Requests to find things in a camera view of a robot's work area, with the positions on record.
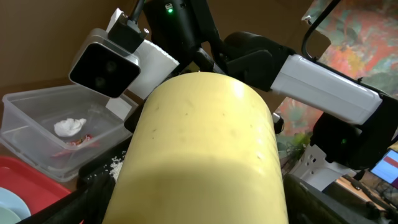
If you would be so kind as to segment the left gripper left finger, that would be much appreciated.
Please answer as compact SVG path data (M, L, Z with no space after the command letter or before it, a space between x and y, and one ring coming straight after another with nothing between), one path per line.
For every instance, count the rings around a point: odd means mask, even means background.
M19 224L102 223L115 185L113 177L103 175Z

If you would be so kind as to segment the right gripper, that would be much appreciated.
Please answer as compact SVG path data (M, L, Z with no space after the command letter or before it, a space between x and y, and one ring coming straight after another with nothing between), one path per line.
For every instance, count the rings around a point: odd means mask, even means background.
M222 43L206 1L138 1L129 17L115 10L106 31L140 58L141 72L127 89L141 99L191 63L202 72L224 72L201 47L209 42L218 52Z

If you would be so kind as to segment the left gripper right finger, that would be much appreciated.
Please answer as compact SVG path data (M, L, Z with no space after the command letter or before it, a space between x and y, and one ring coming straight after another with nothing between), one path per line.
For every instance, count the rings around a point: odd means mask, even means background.
M389 222L388 210L378 208L374 202L365 201L336 183L322 192L298 177L287 174L283 184L289 223Z

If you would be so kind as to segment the red snack wrapper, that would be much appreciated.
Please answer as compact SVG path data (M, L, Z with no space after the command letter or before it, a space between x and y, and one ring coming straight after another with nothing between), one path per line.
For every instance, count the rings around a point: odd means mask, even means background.
M99 147L100 144L98 142L91 142L94 139L94 136L91 134L86 134L84 135L81 139L70 141L67 143L68 146L71 146L71 149L64 149L61 152L55 153L51 155L51 158L56 158L56 157L61 157L61 156L66 156L69 154L73 154L76 151L79 151L80 149L89 149L89 148L95 148ZM89 144L85 147L82 146L82 144L89 142Z

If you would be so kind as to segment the white round plate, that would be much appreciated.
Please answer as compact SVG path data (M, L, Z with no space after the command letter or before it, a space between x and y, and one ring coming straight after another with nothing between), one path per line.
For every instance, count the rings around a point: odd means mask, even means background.
M27 204L15 193L1 187L1 223L18 223L30 216Z

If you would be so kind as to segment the yellow plastic cup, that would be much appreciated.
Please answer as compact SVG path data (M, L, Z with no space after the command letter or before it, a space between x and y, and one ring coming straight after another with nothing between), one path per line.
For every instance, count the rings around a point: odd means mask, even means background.
M287 223L271 112L215 73L167 80L148 97L105 223Z

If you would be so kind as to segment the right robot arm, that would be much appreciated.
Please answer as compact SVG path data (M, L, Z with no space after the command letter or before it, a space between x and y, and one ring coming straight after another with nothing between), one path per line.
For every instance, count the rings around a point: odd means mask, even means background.
M198 73L179 75L156 88L145 110L155 129L134 133L150 148L232 151L265 145L270 116L255 88L285 95L322 111L309 147L323 160L347 169L376 167L396 139L397 100L320 63L250 32L221 39L206 1L138 1L129 16L148 18L157 41Z

